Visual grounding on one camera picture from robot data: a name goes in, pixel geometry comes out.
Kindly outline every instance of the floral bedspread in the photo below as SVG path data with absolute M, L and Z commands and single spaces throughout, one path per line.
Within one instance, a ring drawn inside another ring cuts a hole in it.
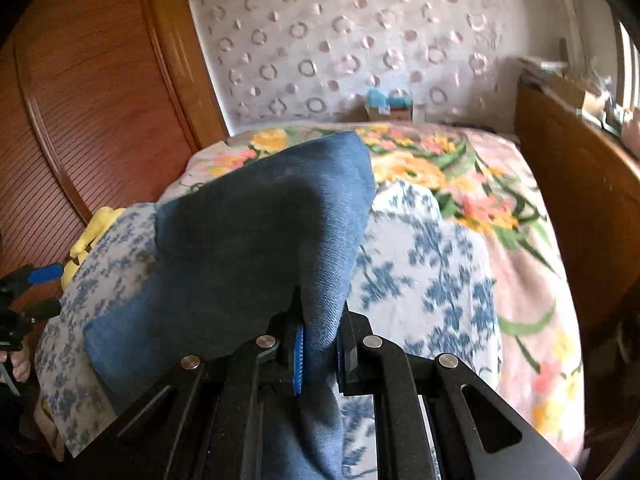
M 197 153 L 162 200 L 287 146 L 347 129 L 369 146 L 377 183 L 430 189 L 443 220 L 484 237 L 502 334 L 498 393 L 575 463 L 584 434 L 578 323 L 542 196 L 511 142 L 434 124 L 284 125 Z

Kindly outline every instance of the white cloth with blue flowers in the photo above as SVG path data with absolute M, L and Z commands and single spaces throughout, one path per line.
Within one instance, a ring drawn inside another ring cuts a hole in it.
M 82 330 L 133 297 L 156 261 L 153 204 L 127 209 L 65 291 L 42 334 L 36 373 L 73 456 L 114 420 L 84 351 Z M 459 355 L 495 388 L 500 358 L 488 255 L 482 238 L 442 222 L 427 189 L 398 182 L 379 190 L 351 280 L 350 309 L 373 330 L 424 357 Z M 345 425 L 345 479 L 377 478 L 370 397 L 338 395 Z
M 457 355 L 495 389 L 500 336 L 484 239 L 443 222 L 432 193 L 420 186 L 393 184 L 378 193 L 372 209 L 349 309 L 366 314 L 375 334 L 408 353 Z M 374 480 L 372 397 L 339 396 L 338 405 L 344 419 L 343 478 Z

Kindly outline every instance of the metal screw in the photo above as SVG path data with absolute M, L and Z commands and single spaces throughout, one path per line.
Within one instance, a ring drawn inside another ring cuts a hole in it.
M 195 370 L 200 366 L 200 358 L 197 355 L 185 355 L 180 359 L 180 366 L 185 370 Z
M 438 362 L 445 368 L 455 368 L 458 366 L 458 358 L 453 354 L 442 354 L 438 357 Z
M 255 340 L 255 343 L 260 348 L 271 348 L 276 344 L 276 338 L 272 335 L 261 335 L 258 339 Z
M 377 335 L 367 335 L 362 342 L 367 348 L 380 348 L 382 346 L 382 338 Z

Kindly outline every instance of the wooden headboard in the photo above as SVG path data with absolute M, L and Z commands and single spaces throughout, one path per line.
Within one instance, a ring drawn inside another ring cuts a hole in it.
M 225 139 L 199 49 L 187 0 L 31 1 L 0 50 L 0 276 Z
M 556 231 L 588 349 L 640 307 L 640 166 L 575 111 L 526 86 L 516 134 Z

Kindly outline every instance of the blue fabric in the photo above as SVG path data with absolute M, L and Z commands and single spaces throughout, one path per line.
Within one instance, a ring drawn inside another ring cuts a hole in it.
M 86 352 L 116 410 L 185 354 L 230 354 L 300 285 L 305 386 L 266 410 L 263 478 L 341 478 L 332 343 L 374 198 L 353 132 L 300 144 L 158 206 L 158 261 L 140 292 L 88 323 Z

